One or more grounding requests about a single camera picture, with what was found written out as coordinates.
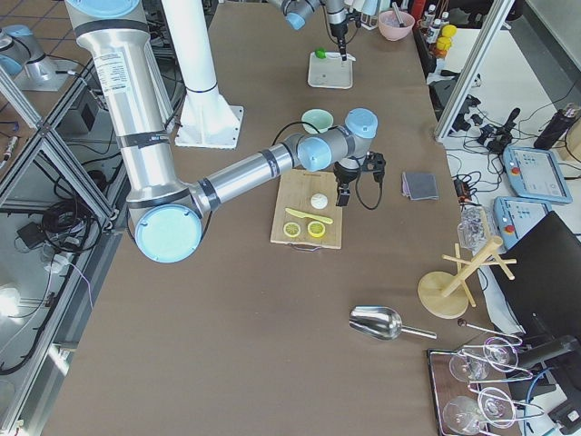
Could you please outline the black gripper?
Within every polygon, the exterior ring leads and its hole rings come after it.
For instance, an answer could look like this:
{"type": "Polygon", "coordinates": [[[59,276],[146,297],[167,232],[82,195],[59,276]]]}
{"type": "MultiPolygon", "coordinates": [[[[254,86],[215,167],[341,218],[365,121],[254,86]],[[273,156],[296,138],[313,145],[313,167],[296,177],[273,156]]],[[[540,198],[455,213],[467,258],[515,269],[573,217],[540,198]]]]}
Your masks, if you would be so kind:
{"type": "Polygon", "coordinates": [[[330,24],[330,33],[335,38],[338,45],[338,52],[343,62],[347,61],[346,48],[346,23],[330,24]]]}
{"type": "Polygon", "coordinates": [[[336,162],[333,173],[337,181],[338,207],[346,207],[350,200],[350,183],[360,177],[360,163],[358,161],[336,162]]]}

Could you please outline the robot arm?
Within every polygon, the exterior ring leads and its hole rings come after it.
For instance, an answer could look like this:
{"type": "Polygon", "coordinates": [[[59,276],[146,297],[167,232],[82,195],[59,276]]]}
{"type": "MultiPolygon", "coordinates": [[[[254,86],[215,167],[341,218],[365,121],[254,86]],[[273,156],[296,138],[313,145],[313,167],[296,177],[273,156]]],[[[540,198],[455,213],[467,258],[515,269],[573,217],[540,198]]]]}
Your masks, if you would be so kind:
{"type": "Polygon", "coordinates": [[[130,192],[126,202],[136,246],[158,263],[176,263],[202,242],[203,218],[221,205],[296,167],[314,172],[364,158],[376,137],[378,117],[350,110],[344,122],[317,134],[293,134],[202,179],[186,183],[176,173],[174,146],[232,150],[244,110],[227,102],[222,88],[275,109],[289,95],[284,48],[303,38],[275,28],[279,15],[301,4],[220,5],[207,22],[198,1],[166,1],[162,8],[186,95],[175,134],[159,106],[151,35],[139,1],[69,1],[77,44],[87,50],[101,85],[123,158],[130,192]]]}
{"type": "Polygon", "coordinates": [[[281,11],[287,24],[294,30],[300,30],[316,12],[322,9],[330,35],[339,49],[341,60],[348,60],[346,37],[349,31],[349,18],[343,1],[279,0],[269,1],[269,4],[281,11]]]}

